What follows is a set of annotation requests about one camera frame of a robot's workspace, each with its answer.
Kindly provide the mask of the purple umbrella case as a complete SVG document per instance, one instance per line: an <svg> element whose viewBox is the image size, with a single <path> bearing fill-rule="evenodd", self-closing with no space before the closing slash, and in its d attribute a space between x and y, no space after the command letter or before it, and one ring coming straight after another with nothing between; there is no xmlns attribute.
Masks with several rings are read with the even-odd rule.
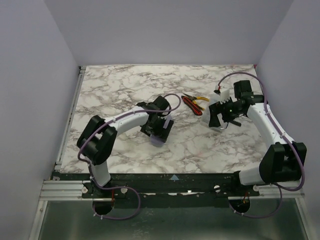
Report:
<svg viewBox="0 0 320 240"><path fill-rule="evenodd" d="M165 140L162 139L161 137L155 136L155 135L151 135L150 136L150 143L155 146L155 147L162 147L165 144Z"/></svg>

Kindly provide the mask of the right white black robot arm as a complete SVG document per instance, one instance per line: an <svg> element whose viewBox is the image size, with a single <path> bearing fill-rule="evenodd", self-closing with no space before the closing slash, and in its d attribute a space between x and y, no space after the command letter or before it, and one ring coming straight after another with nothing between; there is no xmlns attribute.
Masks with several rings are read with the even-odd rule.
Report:
<svg viewBox="0 0 320 240"><path fill-rule="evenodd" d="M302 179L306 145L286 134L275 120L265 96L255 94L249 80L234 83L233 89L236 100L230 96L229 89L216 86L213 103L208 107L208 126L220 128L223 123L241 126L236 119L247 117L254 123L267 147L258 166L234 173L234 183L251 186Z"/></svg>

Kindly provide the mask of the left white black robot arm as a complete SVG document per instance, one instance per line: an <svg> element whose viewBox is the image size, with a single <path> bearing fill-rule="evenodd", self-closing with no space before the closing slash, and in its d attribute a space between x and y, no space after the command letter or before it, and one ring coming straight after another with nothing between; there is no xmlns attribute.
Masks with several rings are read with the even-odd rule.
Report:
<svg viewBox="0 0 320 240"><path fill-rule="evenodd" d="M166 98L158 96L153 102L139 102L132 109L113 117L93 116L76 145L79 148L79 160L88 164L90 177L96 185L104 187L111 180L107 159L118 136L140 127L140 131L149 137L153 146L162 147L174 124L171 111Z"/></svg>

